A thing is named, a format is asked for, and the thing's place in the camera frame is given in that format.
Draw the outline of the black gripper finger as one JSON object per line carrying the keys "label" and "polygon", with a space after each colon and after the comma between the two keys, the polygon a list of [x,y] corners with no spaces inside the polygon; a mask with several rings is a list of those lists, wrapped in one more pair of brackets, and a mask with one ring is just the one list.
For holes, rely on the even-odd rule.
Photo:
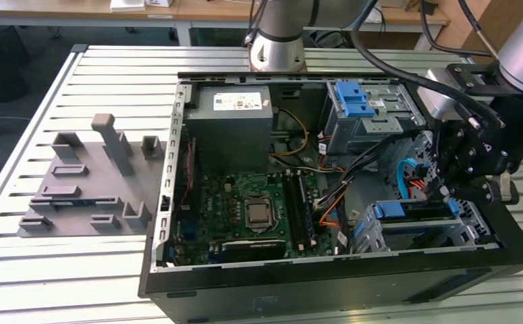
{"label": "black gripper finger", "polygon": [[464,174],[469,161],[466,133],[463,123],[440,123],[434,130],[434,193],[439,198],[470,199],[471,190]]}
{"label": "black gripper finger", "polygon": [[475,204],[517,205],[519,203],[519,193],[509,173],[475,178],[467,183],[456,183],[450,187],[450,195]]}

